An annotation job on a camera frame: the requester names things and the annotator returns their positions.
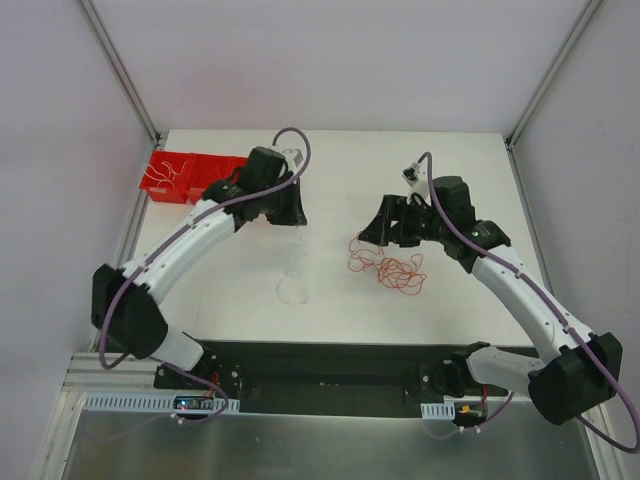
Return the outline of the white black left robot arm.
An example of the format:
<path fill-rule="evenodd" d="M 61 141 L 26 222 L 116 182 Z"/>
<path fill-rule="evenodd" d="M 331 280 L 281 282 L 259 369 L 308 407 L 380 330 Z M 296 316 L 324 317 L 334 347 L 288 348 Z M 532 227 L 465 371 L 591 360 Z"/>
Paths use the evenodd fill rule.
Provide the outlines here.
<path fill-rule="evenodd" d="M 100 266 L 92 279 L 91 322 L 137 359 L 177 367 L 188 388 L 211 377 L 204 347 L 165 320 L 160 305 L 176 281 L 213 246 L 265 216 L 276 226 L 303 226 L 299 177 L 308 158 L 299 149 L 256 147 L 245 165 L 205 189 L 191 212 L 148 252 L 119 268 Z"/>

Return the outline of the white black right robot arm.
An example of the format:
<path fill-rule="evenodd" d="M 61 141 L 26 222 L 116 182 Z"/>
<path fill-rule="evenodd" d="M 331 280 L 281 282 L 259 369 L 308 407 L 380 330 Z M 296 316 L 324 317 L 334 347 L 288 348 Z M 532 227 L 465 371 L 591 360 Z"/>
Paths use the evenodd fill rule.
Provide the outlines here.
<path fill-rule="evenodd" d="M 530 398 L 554 425 L 613 398 L 623 352 L 616 337 L 593 333 L 528 276 L 506 234 L 494 222 L 476 218 L 461 177 L 439 177 L 434 187 L 438 199 L 432 203 L 417 192 L 384 196 L 359 240 L 402 248 L 440 243 L 449 258 L 500 300 L 538 356 L 478 341 L 455 351 L 433 371 L 433 389 L 461 398 L 484 384 L 497 386 Z"/>

